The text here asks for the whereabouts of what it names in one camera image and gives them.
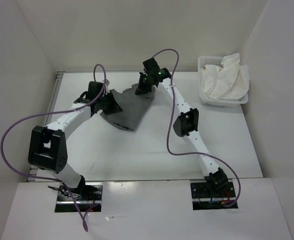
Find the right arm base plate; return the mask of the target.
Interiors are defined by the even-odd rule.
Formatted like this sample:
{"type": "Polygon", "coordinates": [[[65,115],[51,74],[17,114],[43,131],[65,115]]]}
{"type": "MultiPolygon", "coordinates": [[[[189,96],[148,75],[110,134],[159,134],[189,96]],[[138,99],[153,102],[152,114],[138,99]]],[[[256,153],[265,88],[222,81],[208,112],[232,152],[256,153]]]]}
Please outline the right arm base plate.
{"type": "Polygon", "coordinates": [[[216,193],[211,193],[204,181],[191,182],[190,189],[194,211],[238,208],[237,203],[229,207],[225,206],[231,204],[236,198],[234,185],[231,181],[216,193]]]}

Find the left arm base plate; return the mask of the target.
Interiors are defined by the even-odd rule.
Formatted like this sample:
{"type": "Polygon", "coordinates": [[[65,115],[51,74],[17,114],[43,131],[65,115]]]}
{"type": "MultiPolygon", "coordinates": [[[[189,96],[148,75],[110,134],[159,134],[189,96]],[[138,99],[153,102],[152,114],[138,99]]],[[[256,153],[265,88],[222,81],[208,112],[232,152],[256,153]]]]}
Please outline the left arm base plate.
{"type": "MultiPolygon", "coordinates": [[[[62,184],[59,187],[49,186],[49,188],[57,192],[56,213],[74,213],[77,211],[71,195],[62,184]]],[[[87,182],[84,192],[81,195],[73,194],[73,196],[82,213],[101,212],[102,193],[102,182],[87,182]]]]}

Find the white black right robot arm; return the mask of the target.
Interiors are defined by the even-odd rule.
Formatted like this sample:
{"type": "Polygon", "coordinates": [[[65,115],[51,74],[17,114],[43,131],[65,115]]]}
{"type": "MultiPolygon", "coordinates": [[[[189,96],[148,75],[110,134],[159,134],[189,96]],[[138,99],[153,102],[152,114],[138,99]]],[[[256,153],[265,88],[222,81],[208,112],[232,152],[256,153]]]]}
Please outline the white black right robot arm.
{"type": "Polygon", "coordinates": [[[169,130],[191,144],[198,155],[198,162],[206,181],[206,191],[210,197],[218,196],[228,183],[228,178],[217,161],[210,156],[208,148],[198,131],[199,111],[187,103],[178,88],[171,82],[171,74],[166,68],[144,67],[140,73],[136,94],[142,95],[152,87],[160,87],[173,102],[173,109],[178,116],[171,117],[169,130]]]}

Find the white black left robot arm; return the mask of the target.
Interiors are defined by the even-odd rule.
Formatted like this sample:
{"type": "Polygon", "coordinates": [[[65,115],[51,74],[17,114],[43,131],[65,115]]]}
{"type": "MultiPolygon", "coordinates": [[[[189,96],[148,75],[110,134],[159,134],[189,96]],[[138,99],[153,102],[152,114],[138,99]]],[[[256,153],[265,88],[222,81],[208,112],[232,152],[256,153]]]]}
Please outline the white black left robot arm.
{"type": "Polygon", "coordinates": [[[88,189],[85,187],[85,178],[67,163],[67,139],[82,123],[99,111],[106,115],[122,111],[112,91],[104,91],[101,95],[98,91],[84,92],[57,120],[46,126],[36,126],[32,130],[29,164],[62,181],[66,186],[61,191],[66,192],[69,189],[69,195],[75,200],[82,199],[88,189]]]}

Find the grey pleated skirt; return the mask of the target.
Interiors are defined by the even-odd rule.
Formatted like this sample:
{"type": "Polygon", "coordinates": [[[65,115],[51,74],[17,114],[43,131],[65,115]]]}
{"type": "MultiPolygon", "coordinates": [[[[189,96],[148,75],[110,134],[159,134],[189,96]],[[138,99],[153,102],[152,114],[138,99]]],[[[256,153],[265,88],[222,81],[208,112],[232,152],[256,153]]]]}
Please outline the grey pleated skirt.
{"type": "Polygon", "coordinates": [[[133,84],[122,92],[117,92],[115,89],[110,90],[122,111],[113,114],[102,112],[100,116],[120,130],[135,131],[155,98],[154,86],[151,92],[135,94],[137,86],[138,84],[133,84]]]}

